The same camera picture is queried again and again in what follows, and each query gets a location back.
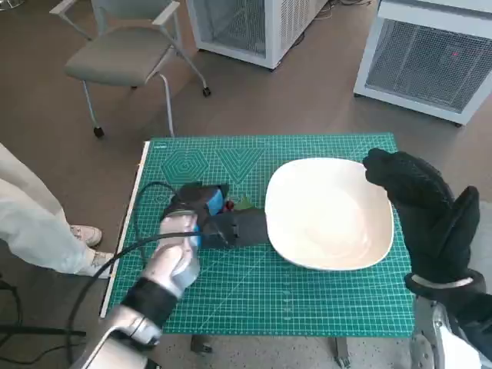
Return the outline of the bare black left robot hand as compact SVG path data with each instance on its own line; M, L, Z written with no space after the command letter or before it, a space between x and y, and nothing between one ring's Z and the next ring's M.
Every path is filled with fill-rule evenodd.
M268 243L264 209L227 199L228 186L198 182L190 202L198 213L203 249L228 250Z

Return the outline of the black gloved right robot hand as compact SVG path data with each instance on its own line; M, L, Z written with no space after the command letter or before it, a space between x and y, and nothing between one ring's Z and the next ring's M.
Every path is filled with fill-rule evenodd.
M477 188L454 197L435 167L404 151L372 148L363 165L366 179L382 187L397 210L412 272L436 284L466 278L480 222Z

